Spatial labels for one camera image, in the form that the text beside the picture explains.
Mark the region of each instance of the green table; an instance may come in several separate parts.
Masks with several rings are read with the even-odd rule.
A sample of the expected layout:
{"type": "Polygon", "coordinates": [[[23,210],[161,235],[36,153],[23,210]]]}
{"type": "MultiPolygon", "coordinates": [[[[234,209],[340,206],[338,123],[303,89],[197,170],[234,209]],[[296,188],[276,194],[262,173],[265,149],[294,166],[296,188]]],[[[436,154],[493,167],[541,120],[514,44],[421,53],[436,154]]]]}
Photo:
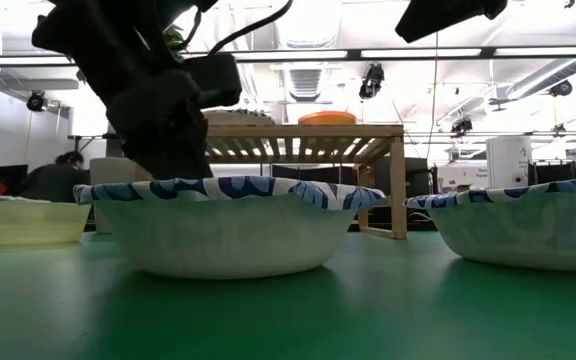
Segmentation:
{"type": "Polygon", "coordinates": [[[576,359],[576,274],[436,233],[350,234],[325,268],[231,282],[136,272],[108,238],[0,248],[3,359],[576,359]]]}

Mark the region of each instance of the desk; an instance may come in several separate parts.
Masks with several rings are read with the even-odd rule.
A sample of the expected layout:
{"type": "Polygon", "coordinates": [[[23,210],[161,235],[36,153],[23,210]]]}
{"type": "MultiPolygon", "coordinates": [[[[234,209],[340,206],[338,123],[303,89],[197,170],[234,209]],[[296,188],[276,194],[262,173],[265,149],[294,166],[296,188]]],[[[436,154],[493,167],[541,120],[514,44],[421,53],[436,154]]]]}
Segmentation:
{"type": "Polygon", "coordinates": [[[231,282],[135,272],[107,239],[0,248],[0,359],[576,359],[576,274],[437,233],[349,234],[325,268],[231,282]]]}
{"type": "Polygon", "coordinates": [[[355,164],[358,185],[372,187],[371,166],[390,154],[392,229],[369,227],[368,213],[359,216],[359,228],[367,234],[404,240],[403,136],[401,125],[211,125],[206,156],[211,164],[355,164]]]}

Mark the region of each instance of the wooden table leg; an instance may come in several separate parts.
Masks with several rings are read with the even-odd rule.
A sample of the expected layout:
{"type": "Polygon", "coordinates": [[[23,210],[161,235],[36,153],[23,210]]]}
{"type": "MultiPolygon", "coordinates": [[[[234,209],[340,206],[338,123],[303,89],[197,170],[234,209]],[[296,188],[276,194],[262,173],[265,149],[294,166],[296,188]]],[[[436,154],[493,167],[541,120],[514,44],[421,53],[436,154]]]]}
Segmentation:
{"type": "MultiPolygon", "coordinates": [[[[358,165],[357,169],[357,185],[363,187],[370,186],[370,176],[368,174],[368,167],[366,165],[358,165]]],[[[363,213],[359,215],[359,230],[363,231],[363,229],[368,227],[368,210],[365,210],[363,213]]]]}
{"type": "Polygon", "coordinates": [[[400,137],[394,138],[390,144],[390,197],[392,237],[405,240],[408,224],[406,208],[402,204],[406,200],[406,158],[400,137]]]}

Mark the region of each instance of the wooden table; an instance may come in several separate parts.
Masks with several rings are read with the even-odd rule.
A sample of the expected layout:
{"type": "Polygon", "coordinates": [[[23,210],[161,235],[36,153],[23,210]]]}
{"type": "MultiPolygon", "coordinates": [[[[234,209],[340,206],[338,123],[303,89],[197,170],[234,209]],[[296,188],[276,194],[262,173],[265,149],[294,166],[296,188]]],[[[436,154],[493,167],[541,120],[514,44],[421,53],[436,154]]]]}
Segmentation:
{"type": "Polygon", "coordinates": [[[206,155],[211,164],[356,164],[360,186],[374,184],[371,165],[390,153],[392,230],[368,226],[362,232],[406,239],[404,131],[401,125],[211,125],[206,155]]]}

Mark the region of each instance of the white paper bowl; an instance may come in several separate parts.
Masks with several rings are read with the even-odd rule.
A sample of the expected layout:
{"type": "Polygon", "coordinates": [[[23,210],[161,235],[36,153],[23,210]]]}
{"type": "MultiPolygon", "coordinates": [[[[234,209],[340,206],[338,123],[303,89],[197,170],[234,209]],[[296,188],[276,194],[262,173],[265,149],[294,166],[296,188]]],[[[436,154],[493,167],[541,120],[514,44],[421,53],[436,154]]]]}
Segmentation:
{"type": "Polygon", "coordinates": [[[151,273],[239,279],[326,262],[354,215],[384,199],[355,186],[268,177],[78,186],[112,224],[128,258],[151,273]]]}
{"type": "Polygon", "coordinates": [[[420,196],[446,244],[472,260],[576,271],[576,180],[420,196]]]}
{"type": "Polygon", "coordinates": [[[90,206],[0,197],[0,245],[77,242],[90,206]]]}

